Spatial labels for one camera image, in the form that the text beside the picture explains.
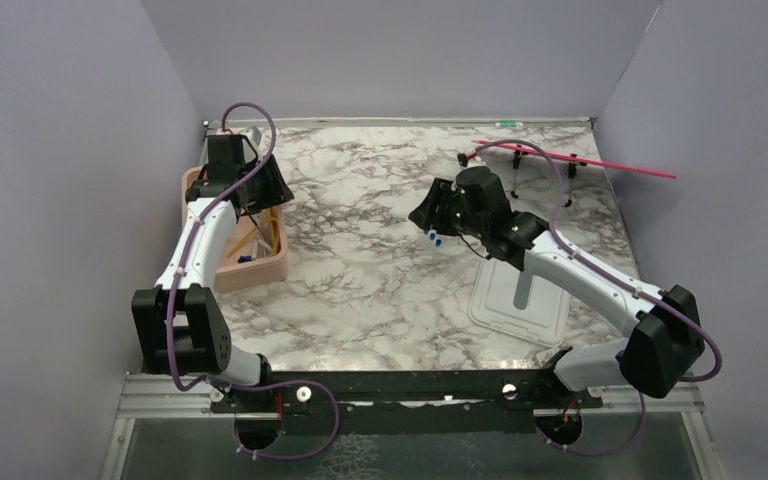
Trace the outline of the pink plastic bin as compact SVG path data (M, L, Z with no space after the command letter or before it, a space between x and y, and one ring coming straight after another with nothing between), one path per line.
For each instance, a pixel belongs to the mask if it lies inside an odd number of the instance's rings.
M283 205L293 194L273 159L252 175L256 166L207 165L185 173L182 231L158 286L227 293L287 277Z

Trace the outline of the clear plastic lid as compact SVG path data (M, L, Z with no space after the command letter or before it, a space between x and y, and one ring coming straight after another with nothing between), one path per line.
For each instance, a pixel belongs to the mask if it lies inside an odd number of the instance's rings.
M570 301L571 295L551 282L490 260L478 269L468 315L489 330L555 347L565 338Z

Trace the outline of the amber rubber tubing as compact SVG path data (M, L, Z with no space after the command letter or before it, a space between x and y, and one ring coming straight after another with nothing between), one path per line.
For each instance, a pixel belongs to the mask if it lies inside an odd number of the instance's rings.
M244 216L243 220L248 229L226 249L226 258L237 260L241 255L251 255L256 260L273 257L280 252L281 240L276 208L270 208L256 216Z

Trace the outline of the clear acrylic tube rack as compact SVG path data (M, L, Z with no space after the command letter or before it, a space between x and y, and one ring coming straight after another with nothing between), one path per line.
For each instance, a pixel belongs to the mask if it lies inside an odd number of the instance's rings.
M436 233L436 238L442 239L442 245L440 247L436 247L433 243L433 240L430 240L428 238L428 233L430 231L433 231ZM425 230L423 232L423 240L422 242L428 247L428 249L435 253L444 253L447 255L455 255L455 254L463 254L463 255L473 255L477 256L479 258L483 258L484 254L481 250L477 249L473 245L471 245L468 241L466 241L462 236L446 236L442 235L440 232L438 232L435 229Z

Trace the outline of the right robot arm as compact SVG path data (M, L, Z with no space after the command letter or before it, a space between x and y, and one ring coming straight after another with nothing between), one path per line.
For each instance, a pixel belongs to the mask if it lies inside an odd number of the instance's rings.
M499 177L470 167L454 180L436 178L408 219L438 236L470 236L489 257L542 278L593 308L623 338L554 355L537 380L539 398L560 407L590 387L629 385L666 397L705 350L695 296L625 276L551 229L515 211Z

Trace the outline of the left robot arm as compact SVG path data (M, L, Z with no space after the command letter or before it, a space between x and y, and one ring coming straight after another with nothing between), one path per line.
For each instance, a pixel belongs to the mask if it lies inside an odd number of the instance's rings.
M269 363L233 345L214 288L240 218L293 198L274 155L259 152L260 140L256 129L206 137L206 162L183 183L183 228L172 258L154 286L131 300L147 373L220 379L236 385L239 401L254 411L273 401Z

